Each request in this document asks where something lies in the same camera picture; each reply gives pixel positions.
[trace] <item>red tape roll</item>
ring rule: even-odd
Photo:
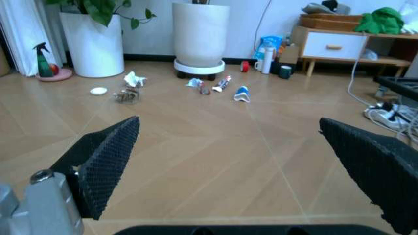
[[[241,72],[248,72],[248,68],[250,67],[250,63],[244,60],[241,62]]]

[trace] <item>white plate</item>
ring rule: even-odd
[[[107,88],[105,87],[95,87],[90,90],[90,93],[93,95],[102,95],[102,94],[105,94],[106,92],[107,92]]]

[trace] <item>mug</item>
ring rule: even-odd
[[[254,69],[261,71],[262,67],[263,67],[263,60],[257,60],[257,62],[254,63]]]
[[[289,79],[292,75],[292,67],[287,65],[282,65],[279,72],[279,77],[283,79]]]

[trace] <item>green mug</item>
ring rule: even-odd
[[[292,67],[282,65],[280,67],[279,77],[283,79],[289,79],[290,75],[292,75]]]

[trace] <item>pink plate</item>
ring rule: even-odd
[[[38,74],[36,75],[36,78],[39,81],[43,81],[43,82],[57,82],[57,81],[62,81],[65,79],[68,79],[72,76],[72,70],[69,69],[60,69],[58,71],[58,74],[53,76],[53,77],[40,77]]]

